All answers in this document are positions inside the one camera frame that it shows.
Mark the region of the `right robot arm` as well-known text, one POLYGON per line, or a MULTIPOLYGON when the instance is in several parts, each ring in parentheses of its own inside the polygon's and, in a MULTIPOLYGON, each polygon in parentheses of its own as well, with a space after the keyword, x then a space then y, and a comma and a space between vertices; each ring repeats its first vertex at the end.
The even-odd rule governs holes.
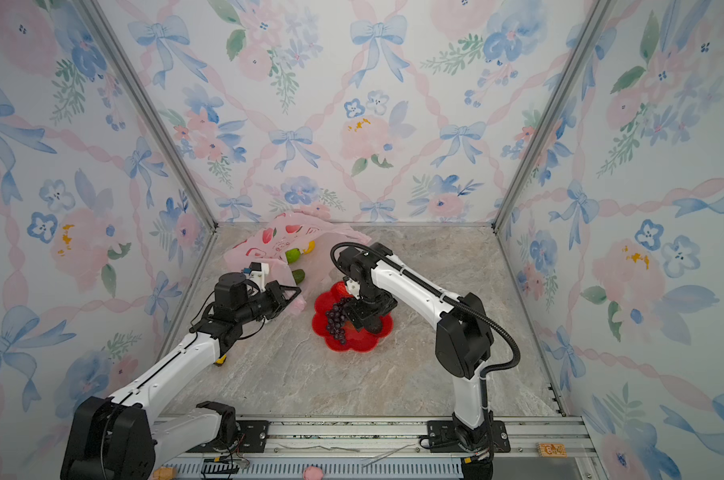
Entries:
POLYGON ((341 242, 332 247, 331 260, 351 295, 342 312, 357 330, 380 333, 383 317, 399 304, 434 329, 435 356, 453 380, 457 443, 471 452, 489 448, 491 415, 480 371, 488 365, 494 338, 491 326, 476 314, 481 300, 436 286, 380 243, 341 242))

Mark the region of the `left corner aluminium post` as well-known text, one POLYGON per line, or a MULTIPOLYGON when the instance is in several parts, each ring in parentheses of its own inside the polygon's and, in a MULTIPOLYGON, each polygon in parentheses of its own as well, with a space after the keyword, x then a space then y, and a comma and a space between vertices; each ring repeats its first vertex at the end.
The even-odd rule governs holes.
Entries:
POLYGON ((91 30, 100 47, 104 49, 107 59, 113 63, 127 88, 133 105, 139 111, 139 118, 144 122, 151 136, 157 142, 160 151, 176 174, 182 187, 185 188, 192 205, 201 214, 205 226, 212 232, 218 227, 201 191, 194 182, 191 171, 181 159, 175 148, 171 135, 161 116, 152 102, 146 88, 142 85, 138 73, 129 59, 116 33, 109 24, 104 11, 97 1, 78 0, 73 2, 82 16, 86 26, 91 30))

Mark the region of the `right corner aluminium post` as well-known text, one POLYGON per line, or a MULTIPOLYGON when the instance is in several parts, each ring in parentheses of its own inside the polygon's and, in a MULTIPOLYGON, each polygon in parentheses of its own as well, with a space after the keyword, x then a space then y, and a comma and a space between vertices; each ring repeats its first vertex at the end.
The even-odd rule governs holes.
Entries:
POLYGON ((561 78, 552 91, 551 99, 543 110, 539 128, 533 135, 526 153, 522 156, 519 168, 512 177, 512 182, 504 198, 504 202, 492 224, 493 231, 496 235, 501 233, 505 228, 505 224, 508 223, 512 217, 515 201, 526 183, 527 176, 534 168, 549 135, 555 130, 558 118, 572 93, 574 82, 577 80, 580 71, 584 68, 587 57, 593 53, 597 37, 601 34, 606 17, 610 13, 613 5, 614 2, 610 0, 595 1, 589 15, 586 17, 583 28, 576 37, 575 48, 572 50, 565 64, 561 78))

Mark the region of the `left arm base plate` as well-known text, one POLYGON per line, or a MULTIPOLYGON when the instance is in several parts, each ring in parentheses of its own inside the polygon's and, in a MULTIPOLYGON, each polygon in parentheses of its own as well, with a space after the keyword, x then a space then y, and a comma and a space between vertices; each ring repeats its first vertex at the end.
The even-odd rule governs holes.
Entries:
POLYGON ((264 453, 270 425, 267 420, 238 420, 231 449, 237 453, 264 453))

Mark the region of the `green custard apple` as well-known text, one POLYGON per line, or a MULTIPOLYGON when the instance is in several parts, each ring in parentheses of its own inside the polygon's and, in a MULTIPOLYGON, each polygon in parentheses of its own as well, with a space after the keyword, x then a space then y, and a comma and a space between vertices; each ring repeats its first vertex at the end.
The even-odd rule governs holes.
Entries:
POLYGON ((294 264, 301 258, 301 250, 298 248, 293 248, 285 252, 285 257, 288 264, 294 264))

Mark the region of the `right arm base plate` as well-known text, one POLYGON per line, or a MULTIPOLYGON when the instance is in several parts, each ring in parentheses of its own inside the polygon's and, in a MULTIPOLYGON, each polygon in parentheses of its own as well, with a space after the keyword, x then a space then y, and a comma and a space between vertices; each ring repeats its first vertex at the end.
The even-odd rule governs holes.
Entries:
POLYGON ((431 453, 460 453, 479 455, 490 450, 509 453, 511 444, 506 425, 499 420, 485 422, 475 430, 458 431, 454 420, 431 420, 426 423, 427 433, 421 438, 422 447, 431 453))

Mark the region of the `pink small object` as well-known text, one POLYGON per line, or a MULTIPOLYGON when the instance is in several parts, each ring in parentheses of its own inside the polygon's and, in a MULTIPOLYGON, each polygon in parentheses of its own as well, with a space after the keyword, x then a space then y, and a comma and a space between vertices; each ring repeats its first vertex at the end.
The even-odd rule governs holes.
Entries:
POLYGON ((324 471, 318 466, 308 466, 303 471, 304 480, 323 480, 324 476, 324 471))

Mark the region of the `pink plastic bag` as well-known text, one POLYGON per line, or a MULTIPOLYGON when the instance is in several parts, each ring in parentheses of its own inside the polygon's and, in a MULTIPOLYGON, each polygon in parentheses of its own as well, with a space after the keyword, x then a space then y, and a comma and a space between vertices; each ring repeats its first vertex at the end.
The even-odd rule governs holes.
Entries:
POLYGON ((302 293, 286 310, 288 315, 297 315, 319 294, 321 284, 335 270, 330 258, 331 248, 345 241, 368 245, 371 238, 348 224, 331 223, 298 212, 284 213, 247 240, 226 251, 224 261, 231 271, 240 271, 251 262, 268 263, 270 273, 267 279, 290 286, 296 285, 292 271, 303 269, 305 281, 297 285, 302 293), (316 243, 315 250, 307 255, 302 254, 296 263, 288 264, 285 252, 298 248, 302 253, 310 241, 316 243))

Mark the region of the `aluminium front rail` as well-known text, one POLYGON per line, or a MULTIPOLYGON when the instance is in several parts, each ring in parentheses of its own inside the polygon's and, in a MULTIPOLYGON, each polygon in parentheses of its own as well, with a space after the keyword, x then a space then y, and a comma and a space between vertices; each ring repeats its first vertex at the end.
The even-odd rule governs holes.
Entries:
POLYGON ((597 448, 579 417, 498 417, 511 451, 431 453, 431 420, 449 417, 289 417, 243 415, 271 423, 264 453, 226 454, 199 445, 148 479, 300 479, 318 466, 325 479, 604 479, 597 448), (539 443, 562 443, 567 458, 544 458, 539 443))

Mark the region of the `corner aluminium post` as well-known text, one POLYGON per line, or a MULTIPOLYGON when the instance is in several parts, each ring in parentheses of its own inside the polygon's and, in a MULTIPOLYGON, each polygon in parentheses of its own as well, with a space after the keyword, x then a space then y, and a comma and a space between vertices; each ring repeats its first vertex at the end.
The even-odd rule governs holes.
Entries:
POLYGON ((194 182, 191 171, 181 159, 175 148, 171 135, 161 116, 152 102, 146 88, 142 85, 138 73, 129 59, 116 33, 109 24, 104 11, 97 1, 78 0, 73 2, 82 16, 86 26, 91 30, 100 47, 104 49, 107 59, 113 63, 127 88, 133 105, 139 111, 139 118, 144 122, 151 136, 157 142, 160 151, 176 174, 182 187, 185 188, 192 205, 201 214, 205 226, 212 232, 218 227, 201 191, 194 182))
POLYGON ((505 224, 508 223, 512 217, 515 201, 526 183, 527 176, 534 168, 549 135, 555 130, 558 118, 572 93, 574 82, 577 80, 580 71, 584 68, 587 57, 593 53, 597 37, 601 34, 606 17, 610 13, 613 5, 614 2, 610 0, 595 1, 589 15, 586 17, 583 28, 576 37, 575 48, 572 50, 565 64, 561 78, 552 91, 551 99, 543 110, 539 128, 533 135, 526 153, 522 156, 519 168, 512 177, 512 182, 504 198, 504 202, 492 224, 493 231, 496 235, 501 233, 505 228, 505 224))

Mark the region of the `yellow fruit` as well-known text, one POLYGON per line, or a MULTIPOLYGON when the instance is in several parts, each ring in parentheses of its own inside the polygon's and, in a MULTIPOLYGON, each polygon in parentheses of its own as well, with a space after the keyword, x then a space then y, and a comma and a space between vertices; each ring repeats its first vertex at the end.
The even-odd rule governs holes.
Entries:
POLYGON ((308 246, 302 251, 303 255, 307 255, 312 253, 316 248, 316 243, 314 241, 310 241, 308 246))

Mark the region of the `dark grape bunch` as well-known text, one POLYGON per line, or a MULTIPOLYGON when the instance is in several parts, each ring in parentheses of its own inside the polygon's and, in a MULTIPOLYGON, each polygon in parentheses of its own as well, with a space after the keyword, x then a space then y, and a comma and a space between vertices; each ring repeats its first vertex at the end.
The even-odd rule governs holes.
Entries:
POLYGON ((345 326, 349 321, 348 315, 345 313, 345 307, 349 303, 350 298, 341 298, 326 312, 327 326, 326 331, 340 345, 347 344, 347 335, 345 326))

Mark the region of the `red flower-shaped plate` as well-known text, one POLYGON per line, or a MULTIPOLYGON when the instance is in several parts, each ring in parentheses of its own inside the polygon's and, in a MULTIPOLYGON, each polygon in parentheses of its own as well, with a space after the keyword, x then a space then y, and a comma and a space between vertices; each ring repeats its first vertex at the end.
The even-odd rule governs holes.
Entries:
POLYGON ((359 353, 366 353, 374 350, 379 341, 393 331, 394 322, 392 316, 388 314, 381 318, 382 329, 379 333, 370 333, 367 330, 357 330, 353 323, 349 320, 345 326, 347 344, 340 345, 326 331, 326 312, 341 298, 352 299, 352 296, 347 292, 342 281, 336 282, 328 291, 318 296, 314 304, 315 313, 312 318, 312 329, 314 333, 325 341, 325 344, 329 349, 336 352, 352 350, 359 353))

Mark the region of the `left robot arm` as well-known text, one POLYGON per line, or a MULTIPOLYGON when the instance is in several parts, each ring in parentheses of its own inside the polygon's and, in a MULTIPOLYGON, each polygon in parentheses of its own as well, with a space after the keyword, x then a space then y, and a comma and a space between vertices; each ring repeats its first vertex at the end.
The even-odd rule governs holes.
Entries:
POLYGON ((265 277, 257 265, 222 275, 178 347, 110 396, 91 396, 79 405, 61 478, 148 479, 199 445, 231 454, 242 439, 234 407, 204 401, 173 420, 162 422, 159 416, 189 382, 244 338, 245 325, 265 324, 298 299, 299 287, 265 277))

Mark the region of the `small wooden tag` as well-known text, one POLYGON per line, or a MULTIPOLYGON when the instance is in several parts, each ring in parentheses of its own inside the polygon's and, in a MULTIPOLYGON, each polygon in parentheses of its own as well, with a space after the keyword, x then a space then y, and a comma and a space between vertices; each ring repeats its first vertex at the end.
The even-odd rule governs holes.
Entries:
POLYGON ((544 458, 567 458, 566 446, 562 443, 539 443, 538 451, 544 458))

